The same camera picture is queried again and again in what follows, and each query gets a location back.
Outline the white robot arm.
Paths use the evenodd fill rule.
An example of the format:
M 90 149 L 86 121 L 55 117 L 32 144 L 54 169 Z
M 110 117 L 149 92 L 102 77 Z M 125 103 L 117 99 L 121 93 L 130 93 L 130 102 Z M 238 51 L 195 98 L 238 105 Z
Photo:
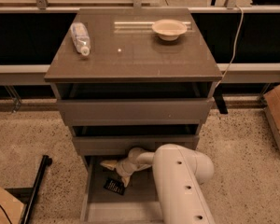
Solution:
M 176 144 L 149 152 L 132 148 L 120 160 L 101 165 L 116 172 L 127 186 L 135 172 L 152 169 L 164 224 L 216 224 L 200 185 L 214 175 L 214 164 L 202 152 Z

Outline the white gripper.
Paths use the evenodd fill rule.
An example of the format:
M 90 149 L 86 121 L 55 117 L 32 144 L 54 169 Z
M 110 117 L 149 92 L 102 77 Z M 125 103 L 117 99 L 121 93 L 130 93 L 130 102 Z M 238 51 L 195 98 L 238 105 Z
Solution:
M 137 171 L 137 166 L 128 159 L 122 159 L 119 161 L 104 160 L 100 162 L 100 165 L 108 170 L 116 169 L 118 175 L 121 176 L 121 181 L 123 182 L 125 188 L 127 188 L 130 183 L 131 175 Z

